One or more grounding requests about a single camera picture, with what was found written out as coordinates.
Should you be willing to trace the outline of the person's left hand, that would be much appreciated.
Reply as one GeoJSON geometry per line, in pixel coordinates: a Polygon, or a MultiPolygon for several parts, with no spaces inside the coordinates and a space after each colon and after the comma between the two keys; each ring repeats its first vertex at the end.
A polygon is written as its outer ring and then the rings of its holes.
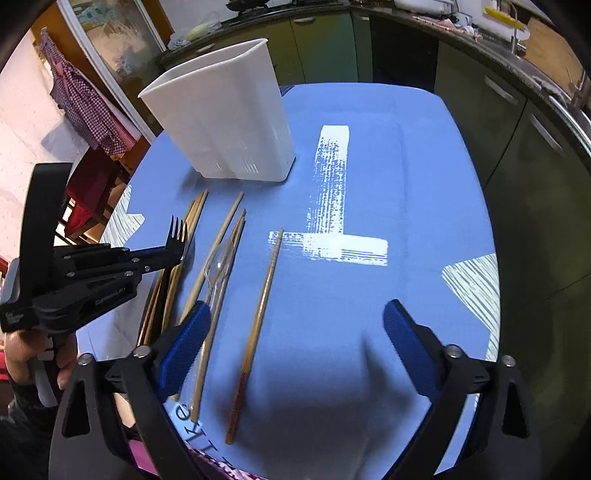
{"type": "MultiPolygon", "coordinates": [[[[31,385],[33,377],[29,361],[41,354],[48,344],[48,337],[37,330],[21,330],[5,334],[5,363],[8,375],[18,385],[31,385]]],[[[77,359],[77,340],[74,334],[67,337],[57,351],[55,361],[58,366],[57,385],[64,390],[77,359]]]]}

